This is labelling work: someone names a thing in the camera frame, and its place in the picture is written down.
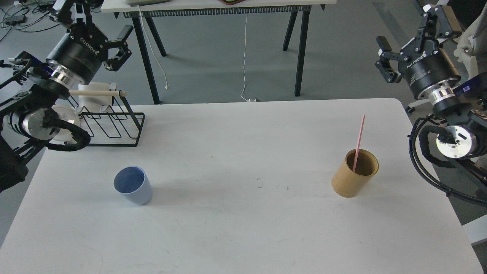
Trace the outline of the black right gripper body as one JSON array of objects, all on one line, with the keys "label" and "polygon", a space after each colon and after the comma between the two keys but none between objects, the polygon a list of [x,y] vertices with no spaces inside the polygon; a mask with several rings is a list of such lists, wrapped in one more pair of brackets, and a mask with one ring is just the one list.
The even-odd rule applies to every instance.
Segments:
[{"label": "black right gripper body", "polygon": [[404,45],[400,52],[409,57],[409,60],[399,63],[399,72],[414,99],[421,99],[425,89],[444,80],[451,86],[461,80],[458,70],[437,40],[425,40],[419,52],[415,49],[415,40]]}]

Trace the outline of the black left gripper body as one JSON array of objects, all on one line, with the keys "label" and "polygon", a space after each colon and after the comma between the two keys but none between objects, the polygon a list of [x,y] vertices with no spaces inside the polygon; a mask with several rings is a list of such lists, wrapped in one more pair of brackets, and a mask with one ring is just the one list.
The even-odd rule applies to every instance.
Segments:
[{"label": "black left gripper body", "polygon": [[107,40],[96,25],[75,23],[48,54],[46,61],[65,67],[80,78],[80,83],[88,85],[102,62],[108,59],[108,49],[100,47]]}]

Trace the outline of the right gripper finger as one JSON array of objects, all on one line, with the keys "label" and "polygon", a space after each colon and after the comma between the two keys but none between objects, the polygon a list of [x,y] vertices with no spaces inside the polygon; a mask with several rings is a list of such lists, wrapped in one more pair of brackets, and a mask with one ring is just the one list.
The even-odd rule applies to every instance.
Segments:
[{"label": "right gripper finger", "polygon": [[463,33],[452,7],[418,4],[417,9],[422,19],[415,36],[415,48],[423,48],[426,38],[453,39]]},{"label": "right gripper finger", "polygon": [[399,83],[403,76],[392,68],[391,61],[407,62],[409,56],[392,52],[391,45],[384,36],[377,36],[376,42],[379,45],[379,60],[375,63],[376,68],[386,83]]}]

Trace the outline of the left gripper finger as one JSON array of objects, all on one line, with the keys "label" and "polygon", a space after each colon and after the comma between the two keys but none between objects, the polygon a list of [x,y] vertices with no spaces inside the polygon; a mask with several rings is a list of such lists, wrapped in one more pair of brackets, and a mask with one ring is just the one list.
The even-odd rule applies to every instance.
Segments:
[{"label": "left gripper finger", "polygon": [[127,38],[134,30],[132,25],[126,25],[115,40],[106,40],[102,43],[103,49],[117,49],[114,57],[106,59],[103,64],[106,70],[116,72],[118,71],[132,55],[128,49]]},{"label": "left gripper finger", "polygon": [[93,26],[87,0],[56,0],[50,9],[50,20],[66,29],[71,29],[74,25]]}]

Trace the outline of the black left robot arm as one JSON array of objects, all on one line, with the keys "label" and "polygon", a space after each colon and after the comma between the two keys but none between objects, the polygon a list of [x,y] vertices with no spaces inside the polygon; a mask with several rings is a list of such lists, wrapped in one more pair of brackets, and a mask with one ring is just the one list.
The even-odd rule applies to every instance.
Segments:
[{"label": "black left robot arm", "polygon": [[108,37],[93,23],[88,0],[57,0],[50,10],[52,21],[66,33],[45,61],[20,53],[2,68],[14,74],[1,87],[24,80],[19,92],[1,103],[1,127],[8,126],[27,138],[12,148],[1,138],[1,190],[24,182],[29,163],[43,148],[78,151],[89,145],[91,136],[81,127],[62,120],[53,106],[70,97],[74,85],[88,85],[100,67],[116,72],[131,56],[127,38],[133,31],[125,26],[117,39]]}]

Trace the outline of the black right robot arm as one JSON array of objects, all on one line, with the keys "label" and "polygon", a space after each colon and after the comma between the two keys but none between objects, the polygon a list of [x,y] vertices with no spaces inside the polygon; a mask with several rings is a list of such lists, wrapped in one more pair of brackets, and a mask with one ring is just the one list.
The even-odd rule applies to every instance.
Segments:
[{"label": "black right robot arm", "polygon": [[[417,101],[431,102],[432,113],[418,118],[409,134],[415,170],[446,196],[486,206],[486,169],[474,159],[486,155],[486,71],[477,56],[486,53],[486,9],[463,30],[446,1],[417,0],[421,22],[398,53],[378,36],[376,68],[387,83],[405,80]],[[470,196],[440,182],[421,163],[417,147],[437,167],[458,169],[476,186]]]}]

